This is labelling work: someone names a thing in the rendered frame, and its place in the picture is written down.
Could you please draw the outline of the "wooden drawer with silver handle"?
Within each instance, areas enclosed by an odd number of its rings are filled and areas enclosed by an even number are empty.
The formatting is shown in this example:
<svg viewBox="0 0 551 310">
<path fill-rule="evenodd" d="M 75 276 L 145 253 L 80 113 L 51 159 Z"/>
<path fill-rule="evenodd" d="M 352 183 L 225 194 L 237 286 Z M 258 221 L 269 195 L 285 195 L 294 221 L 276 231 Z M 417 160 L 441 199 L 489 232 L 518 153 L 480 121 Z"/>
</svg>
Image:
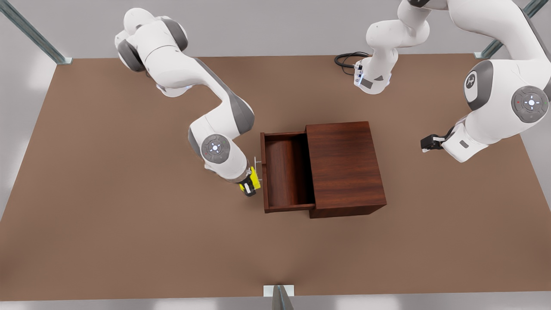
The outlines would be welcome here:
<svg viewBox="0 0 551 310">
<path fill-rule="evenodd" d="M 260 152 L 264 212 L 315 209 L 306 132 L 262 132 Z"/>
</svg>

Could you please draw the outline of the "dark wooden cabinet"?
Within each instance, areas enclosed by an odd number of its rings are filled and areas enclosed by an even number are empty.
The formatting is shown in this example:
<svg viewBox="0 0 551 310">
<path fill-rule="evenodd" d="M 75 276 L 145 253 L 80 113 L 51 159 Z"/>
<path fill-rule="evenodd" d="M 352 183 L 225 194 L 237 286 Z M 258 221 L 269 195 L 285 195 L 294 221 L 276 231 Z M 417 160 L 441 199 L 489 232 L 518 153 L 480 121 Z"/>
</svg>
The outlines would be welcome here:
<svg viewBox="0 0 551 310">
<path fill-rule="evenodd" d="M 311 219 L 372 214 L 387 204 L 368 122 L 305 129 L 315 198 Z"/>
</svg>

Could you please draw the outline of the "silver frame post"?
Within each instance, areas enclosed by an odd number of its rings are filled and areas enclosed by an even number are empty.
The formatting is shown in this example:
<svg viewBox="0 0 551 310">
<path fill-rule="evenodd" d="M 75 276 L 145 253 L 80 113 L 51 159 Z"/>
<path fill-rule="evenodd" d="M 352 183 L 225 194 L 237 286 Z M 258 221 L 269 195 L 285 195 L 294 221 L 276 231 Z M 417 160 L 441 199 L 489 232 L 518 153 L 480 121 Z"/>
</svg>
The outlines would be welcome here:
<svg viewBox="0 0 551 310">
<path fill-rule="evenodd" d="M 477 0 L 482 21 L 477 32 L 501 42 L 512 59 L 551 61 L 551 53 L 527 14 L 511 0 Z"/>
<path fill-rule="evenodd" d="M 0 0 L 0 12 L 57 65 L 70 65 L 73 62 L 73 58 L 62 55 L 8 0 Z"/>
<path fill-rule="evenodd" d="M 271 310 L 294 310 L 290 297 L 295 296 L 294 285 L 264 285 L 263 296 L 272 300 Z"/>
</svg>

